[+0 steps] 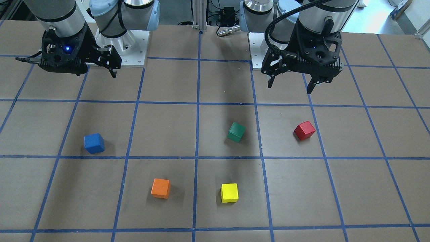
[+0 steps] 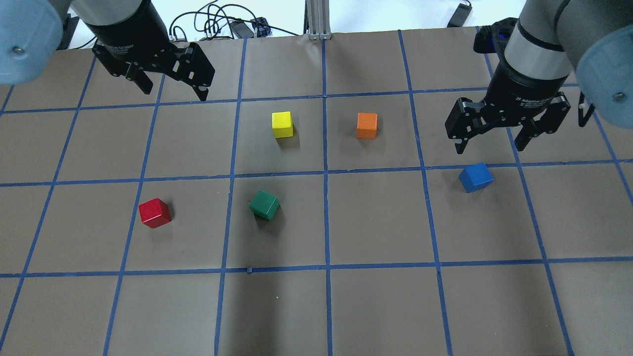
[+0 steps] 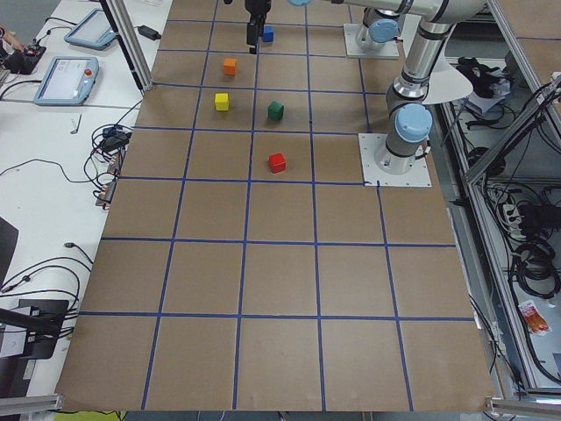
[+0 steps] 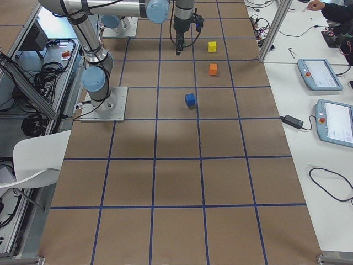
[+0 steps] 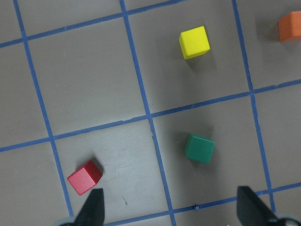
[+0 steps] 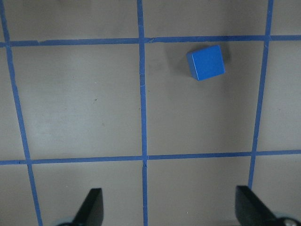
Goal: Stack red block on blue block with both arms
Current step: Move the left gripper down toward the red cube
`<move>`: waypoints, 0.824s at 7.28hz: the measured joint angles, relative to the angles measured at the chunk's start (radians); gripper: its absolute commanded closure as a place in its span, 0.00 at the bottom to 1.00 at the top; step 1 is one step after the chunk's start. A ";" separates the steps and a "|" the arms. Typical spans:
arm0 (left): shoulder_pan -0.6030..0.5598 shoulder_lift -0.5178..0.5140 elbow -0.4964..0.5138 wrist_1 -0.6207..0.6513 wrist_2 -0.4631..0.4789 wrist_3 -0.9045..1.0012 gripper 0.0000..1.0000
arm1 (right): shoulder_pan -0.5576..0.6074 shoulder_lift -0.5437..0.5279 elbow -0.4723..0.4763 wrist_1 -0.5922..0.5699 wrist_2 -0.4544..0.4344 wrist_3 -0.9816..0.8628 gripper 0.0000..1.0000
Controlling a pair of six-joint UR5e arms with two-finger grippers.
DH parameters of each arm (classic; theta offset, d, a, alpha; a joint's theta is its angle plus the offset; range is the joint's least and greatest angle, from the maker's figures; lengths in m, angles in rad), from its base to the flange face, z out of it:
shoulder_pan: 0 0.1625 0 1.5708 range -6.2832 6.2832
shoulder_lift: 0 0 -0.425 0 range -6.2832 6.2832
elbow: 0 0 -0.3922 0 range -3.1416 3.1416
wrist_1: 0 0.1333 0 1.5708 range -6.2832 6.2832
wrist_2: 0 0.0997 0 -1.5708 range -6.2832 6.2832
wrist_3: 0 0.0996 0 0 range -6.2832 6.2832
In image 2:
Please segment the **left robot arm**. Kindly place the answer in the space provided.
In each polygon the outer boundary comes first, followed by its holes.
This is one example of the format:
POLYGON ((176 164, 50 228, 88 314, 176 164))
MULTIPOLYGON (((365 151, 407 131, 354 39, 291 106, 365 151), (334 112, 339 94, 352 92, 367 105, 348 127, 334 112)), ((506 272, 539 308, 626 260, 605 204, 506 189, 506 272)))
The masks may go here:
POLYGON ((93 54, 114 77, 125 77, 144 93, 148 73, 187 84, 201 101, 215 68, 196 43, 178 47, 149 0, 3 0, 0 3, 0 82, 30 83, 45 69, 63 38, 72 9, 93 33, 93 54))

